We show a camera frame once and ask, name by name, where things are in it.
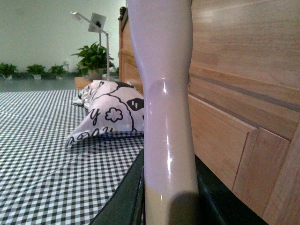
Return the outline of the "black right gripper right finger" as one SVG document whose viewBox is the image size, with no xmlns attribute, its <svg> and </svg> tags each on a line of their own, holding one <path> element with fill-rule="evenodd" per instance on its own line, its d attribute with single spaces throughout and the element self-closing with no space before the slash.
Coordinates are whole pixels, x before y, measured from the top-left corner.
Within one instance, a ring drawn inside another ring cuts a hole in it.
<svg viewBox="0 0 300 225">
<path fill-rule="evenodd" d="M 267 224 L 239 198 L 237 198 L 198 156 L 195 156 L 195 166 L 200 197 L 200 224 Z"/>
</svg>

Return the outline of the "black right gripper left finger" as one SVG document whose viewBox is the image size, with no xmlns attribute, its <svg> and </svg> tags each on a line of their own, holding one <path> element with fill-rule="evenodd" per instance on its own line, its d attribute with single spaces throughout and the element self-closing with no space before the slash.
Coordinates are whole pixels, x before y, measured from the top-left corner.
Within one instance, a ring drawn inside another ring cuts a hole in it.
<svg viewBox="0 0 300 225">
<path fill-rule="evenodd" d="M 144 151 L 141 150 L 111 199 L 91 225 L 144 224 Z"/>
</svg>

